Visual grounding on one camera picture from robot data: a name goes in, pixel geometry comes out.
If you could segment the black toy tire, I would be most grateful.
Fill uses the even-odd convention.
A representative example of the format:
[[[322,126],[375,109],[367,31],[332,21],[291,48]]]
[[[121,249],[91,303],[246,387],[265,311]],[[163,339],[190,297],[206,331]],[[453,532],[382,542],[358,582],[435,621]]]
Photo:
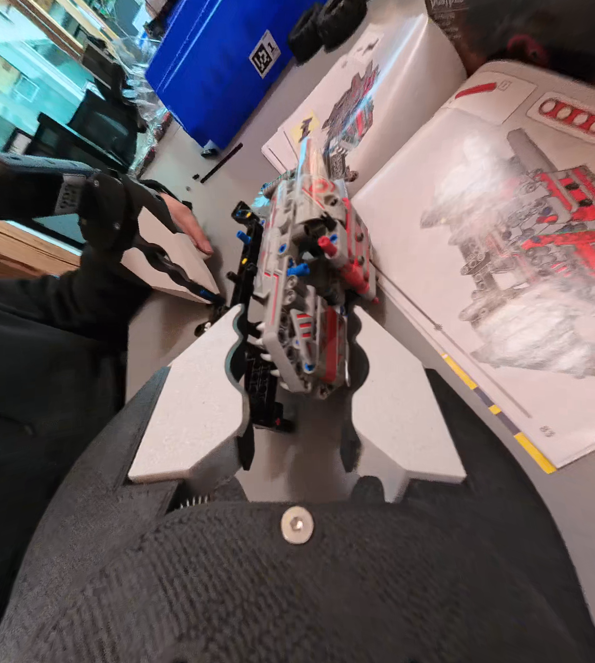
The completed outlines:
[[[319,17],[324,8],[322,3],[314,3],[305,10],[287,36],[287,45],[297,63],[303,65],[325,48],[319,34]]]
[[[343,45],[367,15],[367,1],[327,1],[319,11],[316,29],[327,52]]]

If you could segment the black axle rod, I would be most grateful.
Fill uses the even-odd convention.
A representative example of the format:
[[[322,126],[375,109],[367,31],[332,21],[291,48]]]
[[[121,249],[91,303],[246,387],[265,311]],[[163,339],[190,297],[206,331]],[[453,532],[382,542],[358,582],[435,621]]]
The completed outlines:
[[[233,147],[225,156],[223,156],[218,163],[204,176],[200,179],[201,184],[208,182],[213,176],[215,176],[228,162],[238,154],[243,148],[243,144],[239,143]]]

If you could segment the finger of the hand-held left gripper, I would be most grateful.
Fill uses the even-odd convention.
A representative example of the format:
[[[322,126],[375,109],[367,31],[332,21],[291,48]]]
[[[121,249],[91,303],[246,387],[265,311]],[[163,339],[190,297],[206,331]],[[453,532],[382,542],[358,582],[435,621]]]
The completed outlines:
[[[215,307],[226,304],[204,254],[167,211],[141,209],[121,264],[155,291]]]

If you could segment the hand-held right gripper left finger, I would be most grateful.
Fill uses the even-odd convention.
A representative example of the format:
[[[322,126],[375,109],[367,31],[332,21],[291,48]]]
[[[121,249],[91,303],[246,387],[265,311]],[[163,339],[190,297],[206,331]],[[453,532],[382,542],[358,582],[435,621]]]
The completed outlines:
[[[169,364],[128,470],[130,482],[217,487],[241,468],[237,442],[251,410],[234,362],[246,359],[245,313],[243,304],[231,307]]]

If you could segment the person's left forearm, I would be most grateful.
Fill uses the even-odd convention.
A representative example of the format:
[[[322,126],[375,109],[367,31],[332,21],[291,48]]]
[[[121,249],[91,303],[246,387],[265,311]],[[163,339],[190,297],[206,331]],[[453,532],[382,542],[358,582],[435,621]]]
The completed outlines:
[[[0,278],[0,348],[57,344],[119,360],[129,324],[151,294],[120,257],[87,244],[78,268],[60,276]]]

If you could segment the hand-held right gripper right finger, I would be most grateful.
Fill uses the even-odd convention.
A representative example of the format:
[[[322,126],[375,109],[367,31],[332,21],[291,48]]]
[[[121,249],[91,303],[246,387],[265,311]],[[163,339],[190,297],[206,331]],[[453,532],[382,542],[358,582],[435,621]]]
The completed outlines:
[[[372,478],[385,502],[400,502],[414,481],[461,484],[467,472],[422,362],[360,307],[348,330],[344,470]]]

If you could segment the person's torso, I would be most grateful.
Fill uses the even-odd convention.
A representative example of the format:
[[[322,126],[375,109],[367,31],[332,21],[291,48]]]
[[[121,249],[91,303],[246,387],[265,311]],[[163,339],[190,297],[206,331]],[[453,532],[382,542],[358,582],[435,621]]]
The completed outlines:
[[[120,409],[127,332],[0,325],[0,620],[38,522]]]

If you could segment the open instruction booklet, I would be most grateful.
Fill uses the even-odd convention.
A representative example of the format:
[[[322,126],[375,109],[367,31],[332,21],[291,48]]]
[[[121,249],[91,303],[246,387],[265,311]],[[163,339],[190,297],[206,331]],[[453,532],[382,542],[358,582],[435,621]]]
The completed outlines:
[[[380,286],[550,473],[595,451],[595,88],[527,64],[469,78],[425,12],[370,24],[262,147],[313,137]]]

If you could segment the grey red toy brick truck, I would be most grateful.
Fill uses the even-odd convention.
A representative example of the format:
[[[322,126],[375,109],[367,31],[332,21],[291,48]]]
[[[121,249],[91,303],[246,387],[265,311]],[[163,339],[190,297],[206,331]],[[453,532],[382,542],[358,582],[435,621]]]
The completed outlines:
[[[202,336],[229,308],[252,301],[260,321],[246,324],[246,372],[252,425],[290,432],[279,387],[328,398],[350,383],[348,315],[358,299],[376,302],[368,229],[352,207],[343,170],[316,138],[303,137],[297,166],[264,186],[262,209],[239,202],[231,217],[244,226],[234,289],[195,331]]]

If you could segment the black toy set box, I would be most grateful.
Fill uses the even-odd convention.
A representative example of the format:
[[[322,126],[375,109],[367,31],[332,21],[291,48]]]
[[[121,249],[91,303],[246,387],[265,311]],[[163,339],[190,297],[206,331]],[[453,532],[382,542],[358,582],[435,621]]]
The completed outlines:
[[[516,61],[595,86],[595,1],[426,1],[470,76]]]

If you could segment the person's left hand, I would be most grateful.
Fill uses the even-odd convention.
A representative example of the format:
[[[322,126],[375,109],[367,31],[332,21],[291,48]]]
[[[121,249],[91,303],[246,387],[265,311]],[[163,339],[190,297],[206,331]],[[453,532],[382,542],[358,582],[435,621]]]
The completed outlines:
[[[213,255],[213,248],[207,238],[204,230],[202,229],[199,221],[194,215],[194,212],[185,204],[177,200],[174,196],[161,193],[166,207],[172,217],[172,220],[183,233],[185,233],[192,240],[194,246],[205,256],[210,257]]]

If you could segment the blue bin with marker tag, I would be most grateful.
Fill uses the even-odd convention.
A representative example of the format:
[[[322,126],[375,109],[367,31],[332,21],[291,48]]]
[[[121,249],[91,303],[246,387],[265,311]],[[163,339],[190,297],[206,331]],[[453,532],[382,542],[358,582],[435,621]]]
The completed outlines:
[[[293,59],[313,1],[178,1],[146,81],[198,145],[226,148]]]

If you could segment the grey desk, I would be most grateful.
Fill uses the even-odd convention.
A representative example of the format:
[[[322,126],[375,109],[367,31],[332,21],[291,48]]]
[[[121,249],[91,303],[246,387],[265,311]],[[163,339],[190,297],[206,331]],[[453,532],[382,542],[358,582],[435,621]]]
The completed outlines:
[[[403,10],[418,13],[422,6],[421,1],[371,1],[367,17],[348,43],[331,53],[321,51],[306,65],[288,66],[231,143],[231,147],[242,144],[242,149],[206,184],[197,183],[194,176],[206,175],[214,162],[201,156],[200,146],[177,122],[169,126],[146,175],[166,185],[179,199],[193,203],[195,216],[217,250],[208,264],[219,288],[231,290],[225,273],[236,266],[240,256],[241,242],[235,237],[231,211],[241,200],[252,202],[261,185],[276,176],[261,155],[262,145],[351,49],[368,24],[388,21]],[[595,623],[595,452],[547,475],[393,302],[382,296],[370,315],[427,369],[437,371],[518,461],[563,535]],[[194,342],[194,328],[206,318],[206,309],[190,301],[162,293],[148,300],[130,327],[127,400],[156,370]],[[327,502],[349,494],[354,476],[344,472],[338,447],[341,424],[337,418],[343,400],[343,394],[334,395],[303,413],[303,401],[286,398],[286,410],[295,408],[297,431],[285,435],[257,430],[251,470],[236,475],[250,500]]]

